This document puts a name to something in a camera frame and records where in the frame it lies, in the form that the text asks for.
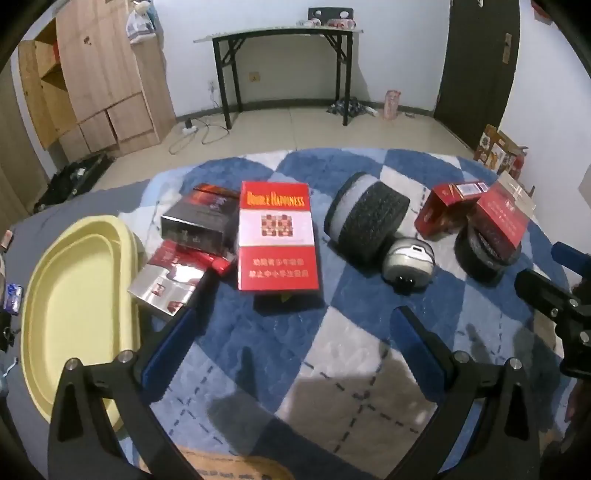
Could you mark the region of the Double Happiness red carton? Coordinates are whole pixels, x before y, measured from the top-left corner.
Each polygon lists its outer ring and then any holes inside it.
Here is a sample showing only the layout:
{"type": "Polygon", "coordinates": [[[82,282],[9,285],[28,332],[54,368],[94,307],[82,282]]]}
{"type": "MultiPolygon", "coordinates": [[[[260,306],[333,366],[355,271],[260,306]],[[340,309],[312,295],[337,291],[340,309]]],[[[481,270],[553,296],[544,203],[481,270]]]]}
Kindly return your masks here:
{"type": "Polygon", "coordinates": [[[238,218],[238,289],[320,289],[311,197],[304,183],[245,181],[238,218]]]}

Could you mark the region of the dark Huangshan cigarette box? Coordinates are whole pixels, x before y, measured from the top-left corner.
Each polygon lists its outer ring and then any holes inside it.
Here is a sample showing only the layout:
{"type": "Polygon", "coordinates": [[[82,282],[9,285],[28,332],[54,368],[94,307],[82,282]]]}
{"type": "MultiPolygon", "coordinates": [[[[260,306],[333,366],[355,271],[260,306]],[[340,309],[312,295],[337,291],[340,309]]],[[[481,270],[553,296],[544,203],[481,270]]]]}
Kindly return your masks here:
{"type": "Polygon", "coordinates": [[[161,215],[161,236],[183,247],[223,256],[235,251],[238,212],[238,192],[201,183],[161,215]]]}

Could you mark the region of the yellow plastic tray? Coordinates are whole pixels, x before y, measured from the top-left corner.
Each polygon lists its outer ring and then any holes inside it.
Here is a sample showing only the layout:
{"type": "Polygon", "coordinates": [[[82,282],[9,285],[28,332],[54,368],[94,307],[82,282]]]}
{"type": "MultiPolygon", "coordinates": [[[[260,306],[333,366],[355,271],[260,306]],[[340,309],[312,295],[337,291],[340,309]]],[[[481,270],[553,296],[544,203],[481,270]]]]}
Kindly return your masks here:
{"type": "Polygon", "coordinates": [[[29,280],[21,315],[21,365],[33,404],[49,421],[65,363],[111,362],[137,350],[137,305],[127,289],[139,270],[133,232],[111,215],[68,227],[29,280]]]}

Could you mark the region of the black white foam cylinder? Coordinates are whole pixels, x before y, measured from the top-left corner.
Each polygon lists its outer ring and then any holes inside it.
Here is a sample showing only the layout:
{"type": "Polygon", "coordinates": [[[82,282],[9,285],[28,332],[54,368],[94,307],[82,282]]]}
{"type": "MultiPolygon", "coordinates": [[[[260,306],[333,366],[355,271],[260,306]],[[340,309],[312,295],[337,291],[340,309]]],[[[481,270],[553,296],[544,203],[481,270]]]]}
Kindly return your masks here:
{"type": "Polygon", "coordinates": [[[342,256],[360,265],[389,248],[410,199],[367,172],[349,177],[325,215],[324,230],[342,256]]]}

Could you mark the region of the blue snack packet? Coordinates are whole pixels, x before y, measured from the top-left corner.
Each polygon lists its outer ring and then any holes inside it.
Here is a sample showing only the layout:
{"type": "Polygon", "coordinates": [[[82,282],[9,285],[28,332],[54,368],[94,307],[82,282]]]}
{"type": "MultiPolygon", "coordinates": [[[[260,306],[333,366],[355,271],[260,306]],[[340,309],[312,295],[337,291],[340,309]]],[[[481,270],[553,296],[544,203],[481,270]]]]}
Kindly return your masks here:
{"type": "Polygon", "coordinates": [[[24,288],[16,283],[7,283],[4,296],[4,310],[12,316],[20,312],[24,298],[24,288]]]}

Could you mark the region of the red box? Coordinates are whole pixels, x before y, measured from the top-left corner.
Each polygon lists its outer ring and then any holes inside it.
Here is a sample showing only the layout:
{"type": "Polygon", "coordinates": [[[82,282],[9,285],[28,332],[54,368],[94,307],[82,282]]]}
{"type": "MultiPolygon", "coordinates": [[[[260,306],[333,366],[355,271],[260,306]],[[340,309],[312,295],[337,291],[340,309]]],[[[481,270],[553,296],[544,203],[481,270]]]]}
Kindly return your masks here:
{"type": "Polygon", "coordinates": [[[499,257],[508,260],[520,245],[535,208],[521,184],[503,172],[480,197],[470,220],[499,257]]]}

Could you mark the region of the pink bag on floor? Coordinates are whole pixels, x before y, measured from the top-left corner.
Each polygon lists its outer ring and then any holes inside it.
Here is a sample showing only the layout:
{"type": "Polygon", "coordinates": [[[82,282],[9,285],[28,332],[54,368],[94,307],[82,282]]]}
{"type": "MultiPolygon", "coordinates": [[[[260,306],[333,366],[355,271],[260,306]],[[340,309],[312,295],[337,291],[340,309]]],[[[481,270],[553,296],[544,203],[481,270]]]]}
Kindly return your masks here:
{"type": "Polygon", "coordinates": [[[399,90],[388,90],[385,95],[383,118],[394,120],[398,117],[401,92],[399,90]]]}

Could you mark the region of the grey mat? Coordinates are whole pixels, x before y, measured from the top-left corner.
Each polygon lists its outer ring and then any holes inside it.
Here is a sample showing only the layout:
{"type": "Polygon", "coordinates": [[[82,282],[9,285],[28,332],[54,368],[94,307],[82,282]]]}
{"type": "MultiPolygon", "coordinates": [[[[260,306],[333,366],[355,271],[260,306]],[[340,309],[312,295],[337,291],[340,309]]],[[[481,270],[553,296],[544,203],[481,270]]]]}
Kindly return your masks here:
{"type": "MultiPolygon", "coordinates": [[[[5,256],[7,280],[26,287],[43,253],[70,225],[87,216],[118,216],[134,211],[147,185],[144,180],[90,192],[13,225],[14,239],[5,256]]],[[[29,395],[21,366],[12,370],[7,383],[7,408],[17,437],[28,460],[45,476],[49,424],[29,395]]]]}

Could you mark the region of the wooden cabinet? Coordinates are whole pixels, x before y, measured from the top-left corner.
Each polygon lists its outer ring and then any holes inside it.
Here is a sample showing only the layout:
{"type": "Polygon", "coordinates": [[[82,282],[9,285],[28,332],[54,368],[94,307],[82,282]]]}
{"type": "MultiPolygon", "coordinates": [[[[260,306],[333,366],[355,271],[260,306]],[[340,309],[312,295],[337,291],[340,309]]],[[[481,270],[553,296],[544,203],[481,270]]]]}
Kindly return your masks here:
{"type": "Polygon", "coordinates": [[[68,162],[159,144],[176,122],[149,1],[67,1],[16,50],[43,149],[68,162]]]}

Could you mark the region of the blue white checkered rug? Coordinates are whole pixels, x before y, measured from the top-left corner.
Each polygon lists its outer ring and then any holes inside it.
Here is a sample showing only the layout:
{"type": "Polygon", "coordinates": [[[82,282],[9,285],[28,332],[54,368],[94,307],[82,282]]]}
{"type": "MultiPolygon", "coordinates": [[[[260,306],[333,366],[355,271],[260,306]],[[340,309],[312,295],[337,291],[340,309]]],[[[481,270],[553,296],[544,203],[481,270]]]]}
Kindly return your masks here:
{"type": "Polygon", "coordinates": [[[572,383],[558,369],[552,323],[515,293],[519,270],[560,285],[563,269],[536,222],[516,267],[493,287],[467,276],[447,236],[423,292],[394,292],[377,272],[349,265],[318,235],[322,291],[282,300],[219,285],[204,335],[190,347],[152,411],[209,478],[254,467],[294,479],[379,479],[407,453],[434,405],[416,385],[392,335],[394,308],[410,307],[453,350],[480,362],[523,362],[543,443],[559,440],[572,383]]]}

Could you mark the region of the round white black gadget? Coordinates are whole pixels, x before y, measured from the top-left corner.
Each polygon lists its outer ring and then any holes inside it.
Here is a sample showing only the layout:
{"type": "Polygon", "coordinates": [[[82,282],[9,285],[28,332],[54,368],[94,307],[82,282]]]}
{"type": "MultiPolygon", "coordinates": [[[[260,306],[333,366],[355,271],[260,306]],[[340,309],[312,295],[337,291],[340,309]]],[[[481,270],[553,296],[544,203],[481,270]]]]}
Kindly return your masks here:
{"type": "Polygon", "coordinates": [[[432,246],[418,238],[400,237],[388,249],[382,263],[382,277],[403,295],[424,290],[436,270],[432,246]]]}

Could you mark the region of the small red cigarette pack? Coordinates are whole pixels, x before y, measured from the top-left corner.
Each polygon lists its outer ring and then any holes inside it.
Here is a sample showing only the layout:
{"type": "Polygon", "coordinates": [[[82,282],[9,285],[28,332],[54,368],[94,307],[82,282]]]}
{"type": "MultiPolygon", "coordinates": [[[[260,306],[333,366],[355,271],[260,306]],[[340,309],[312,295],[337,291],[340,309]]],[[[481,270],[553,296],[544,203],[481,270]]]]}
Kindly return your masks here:
{"type": "Polygon", "coordinates": [[[482,181],[435,186],[415,220],[415,228],[427,239],[457,230],[488,190],[482,181]]]}

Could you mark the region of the dark brown door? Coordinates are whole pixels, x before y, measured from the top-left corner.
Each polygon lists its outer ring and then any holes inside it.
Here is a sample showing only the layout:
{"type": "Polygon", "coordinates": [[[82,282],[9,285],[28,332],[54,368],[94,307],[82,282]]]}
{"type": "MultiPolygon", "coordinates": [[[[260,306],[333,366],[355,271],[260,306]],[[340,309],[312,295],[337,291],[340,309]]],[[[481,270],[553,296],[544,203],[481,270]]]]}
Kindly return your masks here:
{"type": "Polygon", "coordinates": [[[513,86],[520,43],[518,0],[456,0],[434,117],[470,149],[498,127],[513,86]]]}

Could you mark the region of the red silver cigarette carton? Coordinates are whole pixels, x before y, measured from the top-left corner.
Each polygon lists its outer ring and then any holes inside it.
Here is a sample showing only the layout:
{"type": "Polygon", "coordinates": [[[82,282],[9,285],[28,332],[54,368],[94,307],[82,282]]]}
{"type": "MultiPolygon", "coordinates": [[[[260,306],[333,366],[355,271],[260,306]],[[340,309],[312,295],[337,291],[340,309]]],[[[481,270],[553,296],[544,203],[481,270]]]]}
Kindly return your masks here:
{"type": "Polygon", "coordinates": [[[235,254],[221,256],[164,240],[139,270],[128,293],[164,317],[172,318],[185,307],[208,273],[224,276],[235,254]]]}

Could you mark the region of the black case on floor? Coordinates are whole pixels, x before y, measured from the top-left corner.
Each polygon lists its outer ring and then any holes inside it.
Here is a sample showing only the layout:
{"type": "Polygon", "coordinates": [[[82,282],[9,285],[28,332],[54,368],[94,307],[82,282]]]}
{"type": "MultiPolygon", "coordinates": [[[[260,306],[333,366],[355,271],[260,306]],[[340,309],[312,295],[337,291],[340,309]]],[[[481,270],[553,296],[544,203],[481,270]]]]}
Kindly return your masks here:
{"type": "Polygon", "coordinates": [[[47,190],[35,203],[33,213],[88,193],[113,162],[111,155],[97,153],[67,165],[51,178],[47,190]]]}

